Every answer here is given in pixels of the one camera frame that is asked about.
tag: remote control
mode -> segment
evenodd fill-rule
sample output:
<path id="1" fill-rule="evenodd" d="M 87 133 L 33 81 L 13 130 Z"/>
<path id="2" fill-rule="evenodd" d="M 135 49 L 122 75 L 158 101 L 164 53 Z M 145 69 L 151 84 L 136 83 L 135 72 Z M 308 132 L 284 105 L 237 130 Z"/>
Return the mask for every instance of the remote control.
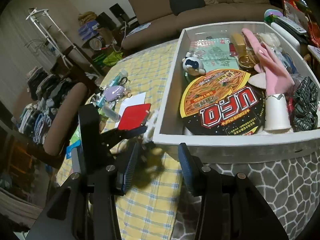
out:
<path id="1" fill-rule="evenodd" d="M 287 24 L 289 27 L 291 27 L 299 35 L 307 33 L 307 31 L 304 28 L 302 28 L 299 24 L 296 24 L 294 21 L 290 20 L 285 16 L 278 17 L 278 19 Z"/>

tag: red notebook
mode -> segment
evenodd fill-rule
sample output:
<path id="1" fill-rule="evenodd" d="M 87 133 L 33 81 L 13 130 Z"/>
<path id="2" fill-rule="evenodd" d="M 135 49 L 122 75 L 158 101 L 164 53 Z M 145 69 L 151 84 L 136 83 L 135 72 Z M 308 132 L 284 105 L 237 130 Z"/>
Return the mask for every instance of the red notebook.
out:
<path id="1" fill-rule="evenodd" d="M 139 127 L 147 117 L 151 104 L 128 106 L 120 119 L 119 130 L 131 130 Z"/>

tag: metal bolt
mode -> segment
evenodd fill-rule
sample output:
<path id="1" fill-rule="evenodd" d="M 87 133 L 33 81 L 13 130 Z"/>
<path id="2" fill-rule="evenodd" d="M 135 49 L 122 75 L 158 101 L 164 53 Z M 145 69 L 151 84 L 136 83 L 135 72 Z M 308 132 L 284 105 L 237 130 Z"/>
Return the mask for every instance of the metal bolt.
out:
<path id="1" fill-rule="evenodd" d="M 209 166 L 207 166 L 207 165 L 204 165 L 204 166 L 201 167 L 201 170 L 203 172 L 209 172 L 209 171 L 211 171 L 211 168 Z"/>
<path id="2" fill-rule="evenodd" d="M 70 175 L 71 179 L 78 179 L 80 174 L 78 172 L 74 172 Z"/>
<path id="3" fill-rule="evenodd" d="M 108 165 L 108 166 L 106 167 L 106 170 L 107 170 L 107 171 L 113 171 L 115 168 L 116 168 L 116 167 L 115 167 L 114 165 Z"/>
<path id="4" fill-rule="evenodd" d="M 246 175 L 244 173 L 242 173 L 242 172 L 239 172 L 237 174 L 237 176 L 238 176 L 239 179 L 245 179 L 246 178 Z"/>

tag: paper cup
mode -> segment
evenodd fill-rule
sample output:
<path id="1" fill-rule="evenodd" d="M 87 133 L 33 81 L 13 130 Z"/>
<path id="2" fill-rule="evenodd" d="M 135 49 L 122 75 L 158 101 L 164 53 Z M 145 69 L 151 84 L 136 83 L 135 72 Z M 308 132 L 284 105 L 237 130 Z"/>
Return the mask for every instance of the paper cup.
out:
<path id="1" fill-rule="evenodd" d="M 274 94 L 266 99 L 265 131 L 289 129 L 291 127 L 284 94 Z"/>

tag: purple pouch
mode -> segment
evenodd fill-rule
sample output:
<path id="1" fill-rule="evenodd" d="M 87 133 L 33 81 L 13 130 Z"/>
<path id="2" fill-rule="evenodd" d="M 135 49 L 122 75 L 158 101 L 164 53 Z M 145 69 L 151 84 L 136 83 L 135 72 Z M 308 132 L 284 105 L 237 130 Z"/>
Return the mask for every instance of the purple pouch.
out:
<path id="1" fill-rule="evenodd" d="M 104 98 L 107 102 L 112 102 L 124 94 L 123 86 L 109 87 L 104 91 Z"/>

